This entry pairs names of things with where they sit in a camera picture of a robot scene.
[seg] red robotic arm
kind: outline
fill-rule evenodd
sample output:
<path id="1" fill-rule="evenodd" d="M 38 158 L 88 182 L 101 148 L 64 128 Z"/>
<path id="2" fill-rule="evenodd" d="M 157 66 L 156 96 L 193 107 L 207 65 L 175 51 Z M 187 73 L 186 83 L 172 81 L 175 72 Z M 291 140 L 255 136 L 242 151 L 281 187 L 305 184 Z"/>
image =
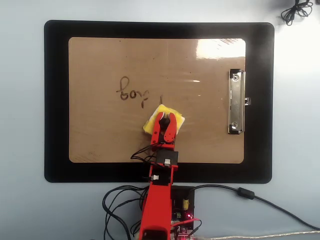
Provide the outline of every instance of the red robotic arm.
<path id="1" fill-rule="evenodd" d="M 157 156 L 149 171 L 151 182 L 144 202 L 139 240 L 170 240 L 171 186 L 174 171 L 178 169 L 178 152 L 174 151 L 177 120 L 173 113 L 165 117 L 165 113 L 160 112 L 153 128 L 151 144 Z"/>

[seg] brown board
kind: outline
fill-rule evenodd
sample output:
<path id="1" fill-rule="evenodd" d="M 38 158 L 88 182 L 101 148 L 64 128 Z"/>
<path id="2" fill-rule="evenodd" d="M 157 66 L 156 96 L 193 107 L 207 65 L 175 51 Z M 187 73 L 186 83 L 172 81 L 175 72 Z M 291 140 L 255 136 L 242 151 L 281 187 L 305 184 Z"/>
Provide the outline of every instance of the brown board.
<path id="1" fill-rule="evenodd" d="M 131 162 L 162 103 L 185 118 L 178 162 L 241 163 L 244 134 L 228 134 L 229 70 L 245 70 L 245 50 L 242 39 L 72 37 L 69 159 Z"/>

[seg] table surface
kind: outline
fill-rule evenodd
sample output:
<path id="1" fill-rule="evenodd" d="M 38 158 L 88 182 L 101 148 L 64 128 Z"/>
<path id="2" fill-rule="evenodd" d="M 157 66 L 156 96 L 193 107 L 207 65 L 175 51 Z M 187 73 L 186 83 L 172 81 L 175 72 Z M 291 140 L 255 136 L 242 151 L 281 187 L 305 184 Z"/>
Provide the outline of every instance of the table surface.
<path id="1" fill-rule="evenodd" d="M 320 226 L 320 128 L 315 125 L 320 121 L 320 5 L 314 5 L 310 17 L 297 16 L 292 26 L 286 26 L 279 14 L 293 4 L 293 0 L 2 0 L 0 239 L 101 240 L 105 216 L 101 201 L 119 185 L 49 183 L 44 178 L 44 24 L 51 19 L 272 23 L 273 177 L 268 184 L 241 186 Z M 195 196 L 195 215 L 203 222 L 199 236 L 309 230 L 261 202 L 223 189 L 201 189 Z M 118 213 L 129 224 L 139 218 L 132 205 Z M 117 239 L 124 239 L 119 224 L 113 221 L 110 226 Z"/>

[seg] screw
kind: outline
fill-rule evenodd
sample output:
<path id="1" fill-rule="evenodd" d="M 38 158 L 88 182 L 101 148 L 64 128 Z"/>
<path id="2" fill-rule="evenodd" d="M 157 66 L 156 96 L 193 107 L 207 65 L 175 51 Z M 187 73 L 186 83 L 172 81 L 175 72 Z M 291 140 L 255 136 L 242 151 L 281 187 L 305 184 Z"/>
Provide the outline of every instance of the screw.
<path id="1" fill-rule="evenodd" d="M 232 125 L 232 129 L 236 129 L 238 127 L 238 123 L 236 122 L 233 122 L 231 125 Z"/>
<path id="2" fill-rule="evenodd" d="M 235 81 L 235 82 L 238 81 L 239 80 L 239 75 L 238 74 L 234 74 L 232 80 Z"/>

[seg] black clipboard frame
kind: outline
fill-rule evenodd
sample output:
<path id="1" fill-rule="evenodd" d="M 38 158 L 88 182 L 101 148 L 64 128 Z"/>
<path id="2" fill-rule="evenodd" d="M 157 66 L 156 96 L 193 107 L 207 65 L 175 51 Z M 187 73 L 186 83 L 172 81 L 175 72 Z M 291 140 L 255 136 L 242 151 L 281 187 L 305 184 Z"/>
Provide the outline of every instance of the black clipboard frame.
<path id="1" fill-rule="evenodd" d="M 71 37 L 223 39 L 246 42 L 246 96 L 242 163 L 179 163 L 175 182 L 256 183 L 272 178 L 275 29 L 261 23 L 160 23 L 50 20 L 44 25 L 44 176 L 57 182 L 145 182 L 143 163 L 69 160 L 69 49 Z"/>

